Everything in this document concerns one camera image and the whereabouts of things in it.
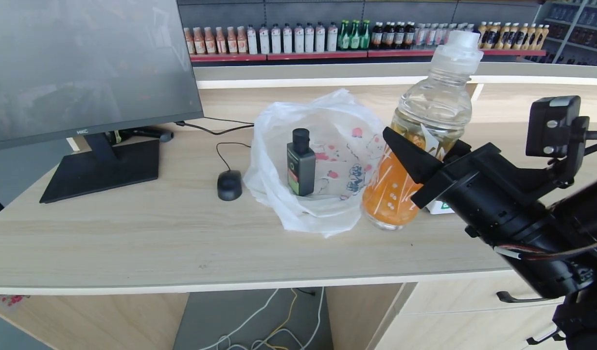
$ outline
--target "monitor stand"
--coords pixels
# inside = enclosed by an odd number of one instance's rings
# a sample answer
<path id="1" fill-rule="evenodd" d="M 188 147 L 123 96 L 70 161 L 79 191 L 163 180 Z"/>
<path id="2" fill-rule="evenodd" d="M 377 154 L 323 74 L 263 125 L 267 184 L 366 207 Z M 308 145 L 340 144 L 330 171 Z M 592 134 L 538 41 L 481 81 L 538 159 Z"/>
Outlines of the monitor stand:
<path id="1" fill-rule="evenodd" d="M 158 178 L 160 141 L 110 146 L 105 133 L 85 136 L 91 152 L 63 157 L 40 203 L 120 188 Z"/>

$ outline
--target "white wire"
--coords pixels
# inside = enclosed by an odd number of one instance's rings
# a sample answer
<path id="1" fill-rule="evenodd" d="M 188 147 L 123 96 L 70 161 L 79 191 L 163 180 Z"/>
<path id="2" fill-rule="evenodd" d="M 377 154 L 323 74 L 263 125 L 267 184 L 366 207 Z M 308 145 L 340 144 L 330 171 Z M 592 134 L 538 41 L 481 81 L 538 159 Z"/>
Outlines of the white wire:
<path id="1" fill-rule="evenodd" d="M 229 333 L 227 335 L 221 336 L 219 338 L 219 341 L 216 342 L 216 344 L 208 346 L 207 348 L 202 348 L 200 350 L 206 350 L 206 349 L 209 349 L 209 348 L 211 348 L 213 346 L 216 346 L 216 350 L 219 350 L 219 344 L 221 344 L 225 339 L 227 339 L 227 341 L 229 343 L 228 348 L 225 349 L 225 350 L 230 350 L 231 348 L 240 348 L 242 350 L 249 350 L 249 349 L 247 349 L 245 346 L 243 346 L 241 344 L 232 344 L 229 336 L 232 335 L 232 334 L 234 334 L 238 330 L 240 330 L 248 321 L 250 321 L 250 319 L 252 319 L 255 315 L 257 315 L 258 312 L 260 312 L 266 306 L 268 306 L 268 303 L 270 302 L 270 300 L 272 299 L 272 297 L 274 297 L 274 295 L 276 294 L 276 292 L 278 290 L 279 289 L 275 290 L 275 292 L 272 293 L 272 295 L 269 297 L 269 299 L 266 302 L 266 304 L 260 310 L 257 310 L 253 315 L 251 315 L 251 317 L 249 317 L 245 322 L 243 322 L 243 324 L 241 324 L 240 327 L 236 328 L 233 332 L 231 332 L 231 333 Z M 314 329 L 314 333 L 312 333 L 312 337 L 309 338 L 309 341 L 307 341 L 307 343 L 305 345 L 302 345 L 301 342 L 298 340 L 298 338 L 290 330 L 288 330 L 286 328 L 281 328 L 280 330 L 277 330 L 276 332 L 274 332 L 271 335 L 269 335 L 268 337 L 266 337 L 266 339 L 264 339 L 264 340 L 257 339 L 256 341 L 254 341 L 251 344 L 250 350 L 257 350 L 257 349 L 259 349 L 262 345 L 265 345 L 265 343 L 268 343 L 268 341 L 269 341 L 270 338 L 276 336 L 277 333 L 280 333 L 280 332 L 288 332 L 288 333 L 290 333 L 290 336 L 292 336 L 292 338 L 294 338 L 294 340 L 300 346 L 300 350 L 305 350 L 305 348 L 307 348 L 307 346 L 309 346 L 309 344 L 311 344 L 311 342 L 314 340 L 314 337 L 316 337 L 316 333 L 318 332 L 318 328 L 320 328 L 320 314 L 321 314 L 321 311 L 322 311 L 322 302 L 324 300 L 324 296 L 325 296 L 325 287 L 322 288 L 321 293 L 320 293 L 320 304 L 318 305 L 318 323 L 316 323 L 316 328 Z"/>
<path id="2" fill-rule="evenodd" d="M 259 308 L 259 310 L 257 310 L 256 312 L 253 313 L 253 315 L 249 316 L 248 319 L 246 319 L 245 322 L 243 322 L 238 328 L 234 329 L 232 332 L 230 332 L 228 335 L 226 335 L 225 337 L 229 338 L 232 334 L 238 332 L 242 327 L 245 326 L 245 324 L 247 324 L 247 322 L 251 321 L 251 319 L 253 317 L 255 317 L 257 314 L 259 314 L 262 310 L 264 310 L 266 308 L 266 306 L 268 306 L 268 304 L 270 303 L 272 297 L 275 296 L 275 294 L 277 294 L 277 292 L 279 292 L 279 288 L 275 289 L 274 292 L 272 292 L 272 294 L 270 295 L 270 297 L 268 298 L 268 300 L 266 301 L 266 304 L 264 304 L 264 306 L 262 306 L 261 308 Z M 318 314 L 318 323 L 320 323 L 320 314 Z M 200 348 L 199 350 L 208 350 L 209 348 L 214 348 L 214 346 L 218 346 L 218 344 L 221 344 L 223 342 L 223 340 L 225 340 L 224 337 L 221 336 L 220 340 L 217 341 L 216 343 L 207 346 L 205 348 Z"/>

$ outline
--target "plastic bag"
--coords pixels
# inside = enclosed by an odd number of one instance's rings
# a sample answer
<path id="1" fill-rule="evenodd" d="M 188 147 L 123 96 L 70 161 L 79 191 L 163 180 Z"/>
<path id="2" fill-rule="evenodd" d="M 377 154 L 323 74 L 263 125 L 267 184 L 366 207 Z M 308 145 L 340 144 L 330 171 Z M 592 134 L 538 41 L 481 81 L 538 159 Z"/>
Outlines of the plastic bag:
<path id="1" fill-rule="evenodd" d="M 275 102 L 255 121 L 245 185 L 286 230 L 325 237 L 350 230 L 361 217 L 362 189 L 383 155 L 384 127 L 346 89 L 310 104 Z M 286 146 L 296 128 L 310 131 L 316 153 L 314 193 L 305 197 L 294 195 L 287 181 Z"/>

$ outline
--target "green bottle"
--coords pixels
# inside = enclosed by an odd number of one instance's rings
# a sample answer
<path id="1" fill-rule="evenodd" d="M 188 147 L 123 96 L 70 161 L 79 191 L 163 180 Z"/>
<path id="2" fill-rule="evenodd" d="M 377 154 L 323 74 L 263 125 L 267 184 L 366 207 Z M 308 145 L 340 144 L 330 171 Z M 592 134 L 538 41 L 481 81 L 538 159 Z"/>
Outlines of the green bottle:
<path id="1" fill-rule="evenodd" d="M 359 48 L 362 50 L 367 50 L 370 47 L 370 21 L 364 20 L 363 21 L 363 31 L 361 33 L 361 41 L 359 42 Z"/>
<path id="2" fill-rule="evenodd" d="M 346 46 L 344 46 L 344 37 L 347 38 Z M 348 21 L 342 20 L 341 26 L 339 27 L 338 33 L 338 49 L 340 50 L 347 50 L 348 49 Z"/>
<path id="3" fill-rule="evenodd" d="M 350 34 L 350 49 L 351 50 L 359 49 L 360 41 L 361 41 L 361 37 L 359 37 L 359 21 L 355 19 L 352 21 L 352 31 Z"/>

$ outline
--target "monitor screen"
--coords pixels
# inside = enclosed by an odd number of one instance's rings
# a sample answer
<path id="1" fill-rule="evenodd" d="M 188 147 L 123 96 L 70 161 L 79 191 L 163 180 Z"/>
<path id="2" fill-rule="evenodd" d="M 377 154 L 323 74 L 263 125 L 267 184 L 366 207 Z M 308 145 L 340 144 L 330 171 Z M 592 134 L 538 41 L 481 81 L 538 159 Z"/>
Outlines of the monitor screen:
<path id="1" fill-rule="evenodd" d="M 0 148 L 201 111 L 176 0 L 0 0 Z"/>

